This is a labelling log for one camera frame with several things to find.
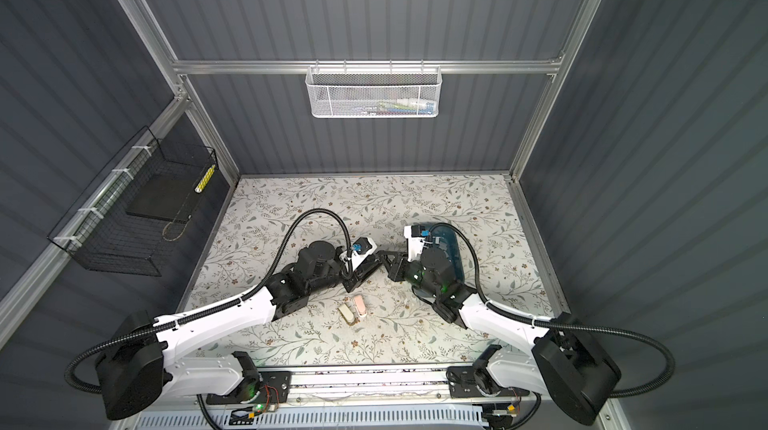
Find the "black stapler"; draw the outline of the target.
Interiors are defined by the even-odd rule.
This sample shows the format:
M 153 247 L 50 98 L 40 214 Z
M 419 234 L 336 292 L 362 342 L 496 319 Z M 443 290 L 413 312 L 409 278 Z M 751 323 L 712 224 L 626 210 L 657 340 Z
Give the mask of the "black stapler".
M 355 270 L 352 271 L 350 276 L 343 278 L 344 289 L 347 293 L 352 293 L 380 267 L 387 268 L 388 266 L 389 260 L 386 253 L 384 251 L 377 251 L 373 255 L 368 256 Z

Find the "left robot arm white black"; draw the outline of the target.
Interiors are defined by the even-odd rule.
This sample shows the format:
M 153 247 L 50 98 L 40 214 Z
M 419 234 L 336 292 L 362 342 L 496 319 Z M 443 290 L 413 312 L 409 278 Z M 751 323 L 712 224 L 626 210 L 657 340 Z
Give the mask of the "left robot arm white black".
M 303 248 L 296 262 L 267 278 L 254 295 L 242 293 L 195 312 L 149 318 L 136 313 L 118 330 L 148 336 L 100 353 L 96 371 L 106 416 L 140 413 L 161 397 L 210 395 L 225 403 L 269 405 L 273 386 L 243 351 L 199 359 L 193 352 L 248 327 L 266 325 L 304 308 L 318 291 L 341 285 L 353 292 L 382 264 L 376 244 L 360 238 L 346 253 L 325 241 Z

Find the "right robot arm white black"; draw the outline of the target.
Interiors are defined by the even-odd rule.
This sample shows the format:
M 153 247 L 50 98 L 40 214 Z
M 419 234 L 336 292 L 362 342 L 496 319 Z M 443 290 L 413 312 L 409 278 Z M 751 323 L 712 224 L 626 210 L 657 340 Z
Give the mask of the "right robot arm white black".
M 406 282 L 441 319 L 501 341 L 472 365 L 478 390 L 488 396 L 513 387 L 545 393 L 572 420 L 590 425 L 621 378 L 618 365 L 585 331 L 548 329 L 541 321 L 507 310 L 500 313 L 456 277 L 453 263 L 438 247 L 420 258 L 378 251 L 388 278 Z

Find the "teal plastic tray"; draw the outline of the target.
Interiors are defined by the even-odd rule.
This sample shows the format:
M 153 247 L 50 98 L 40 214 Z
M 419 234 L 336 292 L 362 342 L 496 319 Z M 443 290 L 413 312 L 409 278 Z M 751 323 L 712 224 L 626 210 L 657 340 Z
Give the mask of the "teal plastic tray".
M 464 283 L 465 273 L 462 264 L 459 239 L 456 233 L 445 226 L 438 226 L 432 233 L 432 244 L 425 244 L 424 248 L 439 248 L 451 263 L 455 278 Z

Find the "floral patterned table mat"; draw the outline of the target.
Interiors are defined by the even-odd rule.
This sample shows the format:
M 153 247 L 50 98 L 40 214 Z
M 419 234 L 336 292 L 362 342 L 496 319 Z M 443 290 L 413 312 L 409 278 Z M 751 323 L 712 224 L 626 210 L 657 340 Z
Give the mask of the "floral patterned table mat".
M 486 296 L 537 315 L 552 313 L 507 180 L 500 175 L 244 179 L 231 198 L 186 300 L 196 309 L 258 283 L 271 265 L 293 262 L 324 240 L 371 238 L 402 251 L 404 228 L 445 221 L 465 235 L 464 272 Z M 461 363 L 477 358 L 490 337 L 445 323 L 403 283 L 374 273 L 358 290 L 367 316 L 349 326 L 338 307 L 352 295 L 335 287 L 266 326 L 225 336 L 199 357 L 249 353 L 260 366 Z

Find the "yellow marker pen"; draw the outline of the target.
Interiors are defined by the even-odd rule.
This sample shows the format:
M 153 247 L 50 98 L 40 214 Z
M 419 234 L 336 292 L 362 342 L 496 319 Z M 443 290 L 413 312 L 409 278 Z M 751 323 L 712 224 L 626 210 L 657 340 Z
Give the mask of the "yellow marker pen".
M 197 182 L 194 188 L 194 191 L 196 194 L 201 194 L 205 190 L 206 186 L 208 185 L 213 175 L 215 174 L 216 168 L 217 168 L 216 165 L 211 165 L 206 170 L 206 172 L 201 176 L 200 180 Z

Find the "black foam pad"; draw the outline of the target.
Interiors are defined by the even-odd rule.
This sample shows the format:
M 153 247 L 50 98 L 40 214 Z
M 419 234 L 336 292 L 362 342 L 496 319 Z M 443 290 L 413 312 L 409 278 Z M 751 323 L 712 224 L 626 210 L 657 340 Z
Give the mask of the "black foam pad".
M 202 194 L 196 194 L 193 177 L 154 175 L 128 204 L 126 214 L 170 223 L 186 223 Z

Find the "pens in white basket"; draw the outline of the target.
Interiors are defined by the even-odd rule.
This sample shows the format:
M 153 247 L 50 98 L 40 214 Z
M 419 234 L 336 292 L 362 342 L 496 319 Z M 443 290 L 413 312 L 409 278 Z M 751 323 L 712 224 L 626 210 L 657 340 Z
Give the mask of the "pens in white basket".
M 434 117 L 438 114 L 438 103 L 418 98 L 385 100 L 359 107 L 357 111 L 368 116 Z

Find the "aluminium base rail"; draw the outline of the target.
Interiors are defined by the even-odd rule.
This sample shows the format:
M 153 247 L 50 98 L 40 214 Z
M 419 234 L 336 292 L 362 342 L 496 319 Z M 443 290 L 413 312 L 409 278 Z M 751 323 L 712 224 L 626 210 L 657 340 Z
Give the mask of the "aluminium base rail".
M 561 379 L 539 371 L 516 355 L 490 362 L 480 359 L 470 366 L 375 366 L 370 368 L 306 368 L 294 371 L 259 369 L 250 357 L 236 352 L 223 358 L 186 358 L 176 363 L 131 366 L 123 374 L 99 374 L 108 419 L 136 415 L 161 398 L 203 395 L 211 405 L 284 403 L 298 395 L 301 386 L 321 392 L 346 391 L 405 394 L 444 385 L 454 399 L 491 398 L 498 395 L 540 393 L 562 403 L 583 395 L 585 408 L 596 414 L 615 385 L 611 379 L 597 384 Z

